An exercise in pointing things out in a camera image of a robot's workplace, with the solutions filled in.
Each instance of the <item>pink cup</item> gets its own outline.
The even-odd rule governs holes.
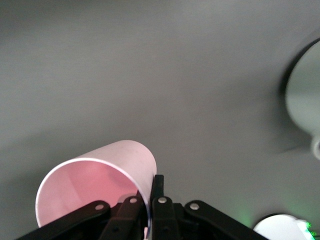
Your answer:
[[[96,200],[111,207],[140,192],[150,227],[150,194],[157,173],[155,158],[141,143],[118,141],[53,168],[43,179],[35,201],[42,227]]]

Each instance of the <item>cup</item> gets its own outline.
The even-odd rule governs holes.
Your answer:
[[[157,173],[155,158],[141,143],[122,140],[103,146],[53,168],[43,179],[35,201],[39,227],[93,201],[110,207],[137,191],[151,224],[150,194]]]
[[[320,160],[320,42],[300,58],[289,77],[286,108],[291,119],[312,136],[311,151]]]

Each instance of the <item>silver screw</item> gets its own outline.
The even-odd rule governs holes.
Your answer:
[[[136,198],[133,197],[133,198],[130,199],[130,203],[131,203],[131,204],[135,204],[136,202],[137,202],[137,199],[136,199]]]
[[[196,203],[191,203],[191,204],[190,204],[190,208],[191,208],[192,210],[198,210],[200,207],[199,207],[199,205],[196,204]]]
[[[99,205],[97,205],[97,206],[95,206],[95,210],[101,210],[101,209],[103,209],[105,206],[103,206],[102,204],[99,204]]]
[[[161,204],[165,204],[167,202],[167,199],[165,197],[160,197],[158,199],[158,202],[161,203]]]

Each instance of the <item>white round object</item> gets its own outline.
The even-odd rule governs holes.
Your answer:
[[[269,240],[314,240],[306,221],[286,214],[267,217],[253,230]]]
[[[140,192],[151,223],[150,194],[157,166],[141,143],[118,141],[53,168],[43,179],[35,201],[39,227],[93,201],[111,207]]]
[[[311,150],[320,160],[320,42],[295,65],[285,99],[292,120],[312,136]]]

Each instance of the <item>gray background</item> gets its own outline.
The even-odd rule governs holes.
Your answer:
[[[54,166],[124,139],[175,202],[320,229],[320,162],[280,91],[319,22],[317,0],[2,1],[0,239],[37,227]]]

